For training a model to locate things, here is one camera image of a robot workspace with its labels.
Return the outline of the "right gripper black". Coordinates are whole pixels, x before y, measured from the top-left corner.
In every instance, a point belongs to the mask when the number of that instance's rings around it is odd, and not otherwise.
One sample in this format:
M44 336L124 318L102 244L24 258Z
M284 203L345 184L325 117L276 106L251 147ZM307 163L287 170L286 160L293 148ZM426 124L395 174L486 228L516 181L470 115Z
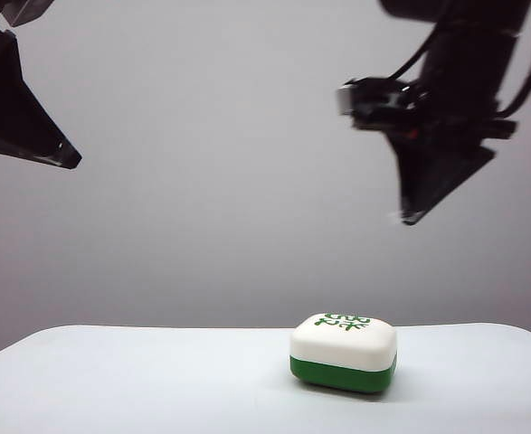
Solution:
M353 92L352 119L354 128L388 137L405 225L418 223L495 157L478 140L508 140L517 131L513 120L441 114L426 93L410 89Z

